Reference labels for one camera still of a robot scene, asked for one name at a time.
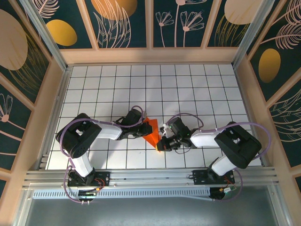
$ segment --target yellow oval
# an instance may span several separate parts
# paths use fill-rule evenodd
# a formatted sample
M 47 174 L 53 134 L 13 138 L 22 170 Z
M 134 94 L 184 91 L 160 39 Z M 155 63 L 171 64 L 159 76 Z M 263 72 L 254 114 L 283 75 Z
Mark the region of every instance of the yellow oval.
M 119 5 L 122 13 L 122 8 L 130 17 L 137 9 L 137 0 L 91 0 L 96 11 L 103 17 L 109 20 L 120 20 L 123 17 L 118 16 L 117 6 Z
M 225 17 L 232 24 L 249 24 L 262 0 L 227 0 L 225 4 Z
M 278 74 L 281 64 L 280 54 L 277 50 L 269 48 L 265 50 L 259 60 L 259 77 L 265 82 L 269 83 Z
M 9 13 L 0 9 L 0 65 L 20 69 L 27 58 L 27 38 L 23 27 Z
M 75 30 L 63 20 L 51 20 L 46 24 L 54 41 L 62 46 L 72 46 L 77 41 Z

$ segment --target white grid mat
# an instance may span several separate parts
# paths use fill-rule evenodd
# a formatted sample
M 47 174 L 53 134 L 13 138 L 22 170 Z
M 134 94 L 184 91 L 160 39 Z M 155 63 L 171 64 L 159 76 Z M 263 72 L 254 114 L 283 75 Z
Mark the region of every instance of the white grid mat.
M 146 110 L 150 119 L 157 119 L 159 126 L 181 112 L 198 115 L 204 129 L 248 121 L 231 65 L 77 66 L 71 74 L 56 133 L 79 113 L 114 121 L 126 116 L 134 105 Z M 181 118 L 190 129 L 198 127 L 197 119 Z M 250 131 L 250 126 L 243 127 Z M 158 152 L 143 138 L 96 139 L 89 150 L 96 169 L 208 167 L 220 156 L 219 148 L 206 147 L 185 154 Z M 68 164 L 54 139 L 46 169 L 63 170 Z M 250 165 L 261 166 L 261 161 Z

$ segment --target orange object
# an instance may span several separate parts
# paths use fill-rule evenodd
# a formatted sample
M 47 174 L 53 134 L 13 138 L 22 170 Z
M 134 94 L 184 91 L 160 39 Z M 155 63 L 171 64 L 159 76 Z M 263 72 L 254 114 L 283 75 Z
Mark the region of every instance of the orange object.
M 149 119 L 146 117 L 146 120 L 148 121 L 149 124 L 152 127 L 152 133 L 144 136 L 143 138 L 150 143 L 150 145 L 152 145 L 154 148 L 156 148 L 156 144 L 159 142 L 159 140 L 161 139 L 161 136 L 159 135 L 159 130 L 158 130 L 158 121 L 157 119 Z

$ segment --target black cable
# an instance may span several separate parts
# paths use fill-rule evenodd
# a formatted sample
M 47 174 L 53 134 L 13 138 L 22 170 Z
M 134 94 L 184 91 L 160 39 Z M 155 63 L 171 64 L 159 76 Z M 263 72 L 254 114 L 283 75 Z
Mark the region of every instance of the black cable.
M 175 150 L 175 152 L 176 152 L 177 154 L 185 154 L 185 153 L 187 153 L 188 151 L 186 151 L 186 152 L 183 151 L 183 153 L 178 153 L 177 150 Z

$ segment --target gray floor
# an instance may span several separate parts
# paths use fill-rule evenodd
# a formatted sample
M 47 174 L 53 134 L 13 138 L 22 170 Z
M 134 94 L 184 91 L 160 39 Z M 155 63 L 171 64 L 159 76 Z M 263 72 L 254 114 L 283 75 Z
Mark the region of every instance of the gray floor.
M 267 189 L 244 187 L 240 197 L 219 203 L 188 198 L 98 199 L 80 205 L 67 199 L 33 200 L 27 226 L 275 226 Z

